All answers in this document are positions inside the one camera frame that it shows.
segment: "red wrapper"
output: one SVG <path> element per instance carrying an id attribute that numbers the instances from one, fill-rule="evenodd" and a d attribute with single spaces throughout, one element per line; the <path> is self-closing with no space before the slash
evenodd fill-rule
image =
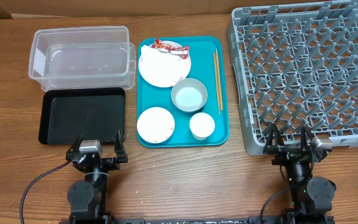
<path id="1" fill-rule="evenodd" d="M 182 59 L 186 59 L 189 56 L 190 53 L 190 47 L 184 46 L 184 47 L 173 47 L 170 44 L 167 44 L 166 42 L 156 38 L 154 40 L 154 44 L 151 46 L 154 49 L 159 49 L 163 53 L 177 55 Z"/>

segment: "wood grain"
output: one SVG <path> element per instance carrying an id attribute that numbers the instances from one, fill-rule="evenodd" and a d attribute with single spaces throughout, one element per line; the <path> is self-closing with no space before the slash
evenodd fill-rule
<path id="1" fill-rule="evenodd" d="M 39 29 L 127 26 L 136 46 L 149 37 L 213 35 L 223 45 L 231 134 L 220 147 L 147 149 L 136 138 L 136 86 L 127 92 L 126 140 L 129 163 L 111 172 L 108 210 L 118 218 L 229 218 L 258 215 L 263 203 L 284 188 L 271 157 L 251 157 L 242 142 L 234 73 L 225 30 L 230 15 L 94 17 L 0 20 L 0 223 L 19 223 L 19 202 L 32 179 L 65 162 L 67 146 L 44 146 L 38 138 L 42 97 L 28 77 L 29 52 Z M 111 146 L 104 156 L 112 156 Z M 314 174 L 336 183 L 337 223 L 358 223 L 358 149 L 334 150 Z M 25 202 L 26 223 L 57 223 L 70 214 L 69 186 L 83 174 L 68 166 L 45 177 Z M 288 194 L 266 214 L 290 206 Z"/>

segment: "plastic dish rack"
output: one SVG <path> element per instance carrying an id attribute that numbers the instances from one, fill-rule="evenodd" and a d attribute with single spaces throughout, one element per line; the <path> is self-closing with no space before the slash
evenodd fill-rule
<path id="1" fill-rule="evenodd" d="M 270 123 L 285 144 L 309 125 L 358 146 L 358 0 L 237 8 L 227 41 L 249 154 L 262 155 Z"/>

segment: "wooden chopsticks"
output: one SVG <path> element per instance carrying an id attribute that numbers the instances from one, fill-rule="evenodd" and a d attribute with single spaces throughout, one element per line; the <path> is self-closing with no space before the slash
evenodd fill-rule
<path id="1" fill-rule="evenodd" d="M 214 64 L 215 64 L 215 82 L 216 82 L 216 96 L 218 100 L 218 113 L 221 115 L 223 111 L 223 101 L 222 101 L 222 86 L 221 86 L 221 72 L 219 69 L 219 56 L 218 50 L 214 53 Z"/>

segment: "paper cup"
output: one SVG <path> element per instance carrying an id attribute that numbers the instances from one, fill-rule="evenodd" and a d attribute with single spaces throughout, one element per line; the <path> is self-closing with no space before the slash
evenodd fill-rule
<path id="1" fill-rule="evenodd" d="M 211 115 L 196 113 L 190 119 L 190 131 L 197 140 L 208 138 L 215 130 L 215 121 Z"/>

